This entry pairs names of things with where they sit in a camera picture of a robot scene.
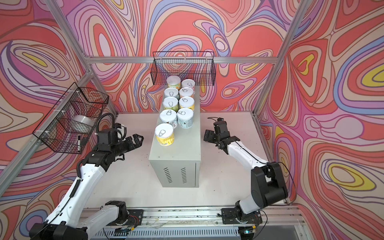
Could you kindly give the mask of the can row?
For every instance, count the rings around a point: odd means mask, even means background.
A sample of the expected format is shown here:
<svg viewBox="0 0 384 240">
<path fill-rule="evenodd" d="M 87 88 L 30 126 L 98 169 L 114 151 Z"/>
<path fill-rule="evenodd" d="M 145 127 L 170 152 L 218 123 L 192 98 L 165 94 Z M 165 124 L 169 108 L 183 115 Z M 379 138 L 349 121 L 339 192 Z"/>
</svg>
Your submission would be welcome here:
<svg viewBox="0 0 384 240">
<path fill-rule="evenodd" d="M 179 100 L 175 97 L 165 97 L 163 107 L 165 110 L 173 110 L 177 113 L 179 110 Z"/>
<path fill-rule="evenodd" d="M 194 111 L 189 108 L 181 108 L 177 112 L 178 124 L 182 129 L 193 126 Z"/>
<path fill-rule="evenodd" d="M 195 110 L 195 100 L 192 97 L 182 97 L 179 99 L 180 108 Z"/>
<path fill-rule="evenodd" d="M 170 124 L 162 123 L 155 128 L 155 136 L 161 146 L 168 147 L 175 140 L 174 128 Z"/>
<path fill-rule="evenodd" d="M 177 112 L 172 109 L 165 109 L 160 113 L 160 119 L 163 123 L 170 124 L 173 128 L 178 126 Z"/>
</svg>

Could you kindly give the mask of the peach labelled can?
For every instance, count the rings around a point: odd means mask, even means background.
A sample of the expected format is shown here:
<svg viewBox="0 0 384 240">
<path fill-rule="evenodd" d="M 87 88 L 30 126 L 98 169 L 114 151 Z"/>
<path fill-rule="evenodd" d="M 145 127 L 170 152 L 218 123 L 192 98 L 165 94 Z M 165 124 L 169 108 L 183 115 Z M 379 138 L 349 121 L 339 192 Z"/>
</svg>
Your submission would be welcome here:
<svg viewBox="0 0 384 240">
<path fill-rule="evenodd" d="M 184 87 L 179 90 L 179 96 L 180 98 L 183 97 L 191 97 L 193 98 L 195 94 L 195 91 L 192 88 Z"/>
</svg>

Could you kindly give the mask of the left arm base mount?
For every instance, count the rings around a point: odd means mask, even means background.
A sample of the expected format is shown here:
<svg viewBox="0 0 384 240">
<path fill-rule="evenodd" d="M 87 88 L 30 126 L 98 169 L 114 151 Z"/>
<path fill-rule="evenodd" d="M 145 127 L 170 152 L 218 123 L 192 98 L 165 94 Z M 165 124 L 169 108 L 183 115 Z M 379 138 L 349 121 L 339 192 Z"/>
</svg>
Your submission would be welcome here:
<svg viewBox="0 0 384 240">
<path fill-rule="evenodd" d="M 128 226 L 137 227 L 142 224 L 144 210 L 128 209 L 126 213 L 119 213 L 118 218 L 107 226 Z"/>
</svg>

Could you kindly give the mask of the blue white labelled can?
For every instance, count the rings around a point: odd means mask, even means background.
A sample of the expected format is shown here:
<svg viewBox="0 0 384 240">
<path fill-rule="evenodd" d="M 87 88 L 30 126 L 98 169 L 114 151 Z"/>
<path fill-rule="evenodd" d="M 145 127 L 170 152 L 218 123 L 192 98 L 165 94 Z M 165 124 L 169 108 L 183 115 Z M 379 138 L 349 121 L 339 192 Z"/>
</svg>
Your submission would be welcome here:
<svg viewBox="0 0 384 240">
<path fill-rule="evenodd" d="M 164 96 L 167 97 L 174 97 L 176 99 L 180 99 L 179 90 L 177 88 L 166 88 L 164 90 Z"/>
</svg>

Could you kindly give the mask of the can row back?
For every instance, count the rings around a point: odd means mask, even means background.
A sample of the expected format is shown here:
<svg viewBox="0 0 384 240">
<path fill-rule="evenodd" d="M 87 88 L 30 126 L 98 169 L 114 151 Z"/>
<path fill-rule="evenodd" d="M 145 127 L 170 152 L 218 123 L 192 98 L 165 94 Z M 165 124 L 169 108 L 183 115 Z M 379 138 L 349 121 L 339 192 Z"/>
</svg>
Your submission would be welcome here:
<svg viewBox="0 0 384 240">
<path fill-rule="evenodd" d="M 161 146 L 168 147 L 175 140 L 174 128 L 170 124 L 162 123 L 155 128 L 155 136 Z"/>
</svg>

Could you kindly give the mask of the pink labelled can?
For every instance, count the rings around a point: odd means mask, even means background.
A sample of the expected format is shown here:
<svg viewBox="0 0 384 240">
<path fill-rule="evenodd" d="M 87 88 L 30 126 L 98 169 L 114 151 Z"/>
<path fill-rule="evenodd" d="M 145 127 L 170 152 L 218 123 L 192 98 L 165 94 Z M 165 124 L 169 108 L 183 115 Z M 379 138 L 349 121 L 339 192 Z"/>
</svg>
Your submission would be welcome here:
<svg viewBox="0 0 384 240">
<path fill-rule="evenodd" d="M 196 83 L 192 79 L 185 79 L 181 82 L 181 84 L 182 84 L 182 88 L 191 88 L 195 90 Z"/>
</svg>

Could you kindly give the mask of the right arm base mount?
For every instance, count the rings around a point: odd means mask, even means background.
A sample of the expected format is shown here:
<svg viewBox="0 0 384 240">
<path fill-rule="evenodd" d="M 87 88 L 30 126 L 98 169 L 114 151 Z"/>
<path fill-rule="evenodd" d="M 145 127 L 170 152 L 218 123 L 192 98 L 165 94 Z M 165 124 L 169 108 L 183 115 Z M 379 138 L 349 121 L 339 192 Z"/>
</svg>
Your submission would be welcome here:
<svg viewBox="0 0 384 240">
<path fill-rule="evenodd" d="M 263 219 L 259 211 L 244 214 L 241 209 L 237 207 L 222 208 L 218 217 L 222 218 L 222 222 L 225 225 L 252 224 L 258 226 L 263 223 Z"/>
</svg>

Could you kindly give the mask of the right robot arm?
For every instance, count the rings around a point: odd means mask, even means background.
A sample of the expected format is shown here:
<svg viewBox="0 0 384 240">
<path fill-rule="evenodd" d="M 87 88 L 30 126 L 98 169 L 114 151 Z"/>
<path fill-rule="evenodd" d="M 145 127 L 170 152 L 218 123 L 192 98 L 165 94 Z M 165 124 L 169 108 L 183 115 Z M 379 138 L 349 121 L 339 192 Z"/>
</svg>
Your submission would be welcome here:
<svg viewBox="0 0 384 240">
<path fill-rule="evenodd" d="M 251 193 L 235 203 L 235 216 L 245 221 L 251 214 L 287 199 L 289 196 L 281 164 L 268 162 L 249 150 L 236 136 L 231 136 L 223 118 L 212 118 L 214 130 L 206 130 L 204 141 L 215 144 L 237 160 L 251 174 Z"/>
</svg>

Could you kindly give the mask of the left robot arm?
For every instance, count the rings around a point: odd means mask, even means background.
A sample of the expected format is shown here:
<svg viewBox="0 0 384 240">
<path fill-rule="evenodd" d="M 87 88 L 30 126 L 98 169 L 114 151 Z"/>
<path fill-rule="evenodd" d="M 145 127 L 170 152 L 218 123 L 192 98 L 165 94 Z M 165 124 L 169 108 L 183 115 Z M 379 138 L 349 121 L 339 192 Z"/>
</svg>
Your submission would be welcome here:
<svg viewBox="0 0 384 240">
<path fill-rule="evenodd" d="M 109 201 L 97 213 L 80 222 L 81 213 L 98 182 L 112 163 L 125 160 L 125 153 L 142 146 L 144 137 L 127 136 L 127 128 L 113 114 L 97 120 L 81 120 L 97 135 L 93 149 L 76 166 L 76 179 L 64 198 L 42 223 L 30 229 L 32 240 L 89 240 L 109 224 L 126 225 L 132 216 L 124 201 Z"/>
</svg>

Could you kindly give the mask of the orange green labelled can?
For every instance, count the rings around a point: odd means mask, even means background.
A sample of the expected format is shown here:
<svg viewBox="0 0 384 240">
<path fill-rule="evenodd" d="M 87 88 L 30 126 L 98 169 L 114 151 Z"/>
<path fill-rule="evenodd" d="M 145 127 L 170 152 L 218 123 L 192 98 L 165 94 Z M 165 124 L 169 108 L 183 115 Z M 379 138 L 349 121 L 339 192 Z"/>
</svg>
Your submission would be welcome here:
<svg viewBox="0 0 384 240">
<path fill-rule="evenodd" d="M 169 88 L 181 89 L 181 78 L 179 76 L 169 76 L 166 82 Z"/>
</svg>

